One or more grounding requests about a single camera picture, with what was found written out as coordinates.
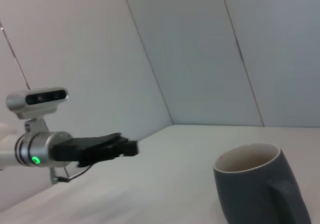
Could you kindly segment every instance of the wall seam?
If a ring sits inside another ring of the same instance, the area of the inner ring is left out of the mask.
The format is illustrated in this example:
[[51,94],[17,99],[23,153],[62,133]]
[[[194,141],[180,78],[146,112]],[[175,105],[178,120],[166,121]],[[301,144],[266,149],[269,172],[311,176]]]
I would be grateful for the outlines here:
[[131,7],[130,7],[130,5],[129,5],[129,1],[128,1],[128,0],[125,0],[125,1],[126,1],[127,6],[128,6],[129,12],[130,12],[130,14],[131,14],[131,18],[132,18],[132,20],[133,20],[135,29],[136,29],[136,31],[137,31],[137,33],[138,33],[139,38],[140,38],[140,41],[141,41],[141,44],[142,44],[144,53],[145,53],[146,58],[147,58],[147,60],[148,60],[148,62],[149,62],[149,65],[150,65],[150,67],[151,67],[153,76],[154,76],[155,81],[156,81],[156,83],[157,83],[157,85],[158,85],[158,88],[159,88],[160,94],[161,94],[161,96],[162,96],[162,99],[163,99],[163,101],[164,101],[165,107],[166,107],[166,109],[167,109],[167,111],[168,111],[169,117],[170,117],[170,119],[171,119],[171,123],[172,123],[173,125],[175,125],[176,123],[174,122],[174,120],[173,120],[173,118],[172,118],[172,115],[171,115],[170,110],[169,110],[169,108],[168,108],[168,104],[167,104],[167,102],[166,102],[165,96],[164,96],[164,94],[163,94],[163,92],[162,92],[162,90],[161,90],[159,81],[158,81],[158,79],[157,79],[155,70],[154,70],[153,66],[151,65],[151,61],[150,61],[149,55],[148,55],[148,53],[147,53],[145,44],[144,44],[144,42],[143,42],[143,40],[142,40],[140,31],[139,31],[139,29],[138,29],[138,25],[137,25],[136,20],[135,20],[135,18],[134,18],[134,14],[133,14],[132,9],[131,9]]
[[259,116],[260,116],[260,120],[261,120],[262,126],[265,127],[265,123],[264,123],[264,120],[262,118],[262,114],[261,114],[261,111],[260,111],[260,108],[259,108],[259,105],[258,105],[257,97],[256,97],[256,94],[254,92],[254,88],[253,88],[253,85],[251,83],[251,80],[250,80],[250,77],[249,77],[249,74],[248,74],[248,70],[247,70],[247,67],[246,67],[244,56],[242,55],[242,51],[241,51],[241,48],[240,48],[240,45],[239,45],[239,42],[238,42],[238,38],[237,38],[236,31],[235,31],[234,23],[233,23],[233,21],[231,19],[231,15],[230,15],[230,12],[229,12],[227,1],[226,0],[223,0],[223,1],[224,1],[225,9],[226,9],[226,12],[228,14],[228,17],[229,17],[229,20],[230,20],[230,23],[231,23],[231,27],[232,27],[232,30],[233,30],[233,35],[234,35],[234,38],[235,38],[235,42],[236,42],[236,45],[237,45],[241,60],[242,60],[242,64],[243,64],[243,67],[244,67],[244,70],[245,70],[246,78],[248,79],[248,82],[249,82],[249,85],[250,85],[250,89],[251,89],[251,92],[252,92],[252,95],[253,95],[253,99],[254,99],[256,108],[257,108]]
[[16,53],[15,53],[15,51],[14,51],[14,49],[13,49],[13,47],[12,47],[10,41],[9,41],[9,38],[8,38],[8,36],[7,36],[7,33],[6,33],[5,29],[4,29],[4,26],[2,25],[1,21],[0,21],[0,28],[1,28],[1,31],[2,31],[2,33],[3,33],[3,35],[4,35],[4,38],[5,38],[5,40],[6,40],[6,43],[8,44],[8,46],[9,46],[9,48],[10,48],[10,51],[11,51],[11,54],[12,54],[14,60],[15,60],[15,63],[17,64],[17,66],[18,66],[18,68],[19,68],[19,70],[20,70],[20,73],[21,73],[21,75],[22,75],[22,77],[23,77],[23,79],[24,79],[25,85],[26,85],[26,87],[28,88],[28,90],[30,90],[29,83],[28,83],[28,81],[27,81],[27,79],[26,79],[26,76],[25,76],[24,72],[22,71],[22,68],[21,68],[21,65],[20,65],[20,63],[19,63],[19,61],[18,61],[18,59],[17,59]]

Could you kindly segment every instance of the green led light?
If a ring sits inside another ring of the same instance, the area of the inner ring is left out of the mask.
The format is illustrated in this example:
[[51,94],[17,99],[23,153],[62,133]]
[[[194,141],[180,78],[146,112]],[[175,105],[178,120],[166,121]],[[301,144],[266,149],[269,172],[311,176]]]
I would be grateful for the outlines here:
[[31,160],[35,163],[35,164],[39,164],[40,163],[40,159],[36,156],[32,157]]

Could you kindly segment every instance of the camera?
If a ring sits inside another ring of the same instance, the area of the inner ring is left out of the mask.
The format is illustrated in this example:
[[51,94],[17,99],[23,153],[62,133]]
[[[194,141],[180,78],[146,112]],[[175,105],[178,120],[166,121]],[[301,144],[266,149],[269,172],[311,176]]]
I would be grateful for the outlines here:
[[68,99],[63,87],[22,90],[9,94],[6,105],[20,120],[35,119],[56,112],[58,104]]

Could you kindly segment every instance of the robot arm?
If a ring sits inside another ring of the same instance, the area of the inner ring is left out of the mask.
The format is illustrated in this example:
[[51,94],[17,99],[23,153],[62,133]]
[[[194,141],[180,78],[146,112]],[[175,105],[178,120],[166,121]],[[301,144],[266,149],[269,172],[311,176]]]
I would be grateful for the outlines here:
[[24,90],[8,95],[6,103],[9,110],[20,120],[27,121],[22,136],[0,124],[0,169],[8,166],[46,167],[50,168],[52,183],[69,182],[70,179],[57,177],[54,168],[78,162],[78,167],[89,169],[98,162],[138,154],[137,141],[128,140],[121,133],[73,138],[65,131],[50,132],[43,116],[54,113],[58,104],[68,98],[68,91],[61,87]]

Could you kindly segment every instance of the mug rim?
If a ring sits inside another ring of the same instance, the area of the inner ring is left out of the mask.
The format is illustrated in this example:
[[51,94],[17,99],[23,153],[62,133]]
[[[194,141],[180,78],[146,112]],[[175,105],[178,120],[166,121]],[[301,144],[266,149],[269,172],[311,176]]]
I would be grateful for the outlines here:
[[[244,148],[244,147],[248,147],[248,146],[251,146],[251,145],[270,145],[270,146],[273,146],[277,149],[277,154],[275,155],[274,158],[272,158],[271,160],[269,160],[268,162],[262,164],[262,165],[258,165],[256,167],[253,167],[253,168],[250,168],[250,169],[246,169],[246,170],[238,170],[238,171],[224,171],[224,170],[219,170],[216,165],[217,165],[217,161],[219,160],[220,157],[222,157],[223,155],[227,154],[227,153],[231,153],[237,149],[240,149],[240,148]],[[252,170],[255,170],[255,169],[258,169],[258,168],[262,168],[266,165],[268,165],[269,163],[273,162],[277,157],[279,157],[281,154],[281,148],[279,146],[277,146],[276,144],[273,144],[273,143],[265,143],[265,142],[256,142],[256,143],[251,143],[251,144],[246,144],[246,145],[240,145],[240,146],[237,146],[235,148],[232,148],[230,150],[227,150],[225,151],[224,153],[222,153],[214,162],[214,165],[213,165],[213,169],[217,172],[220,172],[220,173],[226,173],[226,174],[235,174],[235,173],[245,173],[245,172],[249,172],[249,171],[252,171]]]

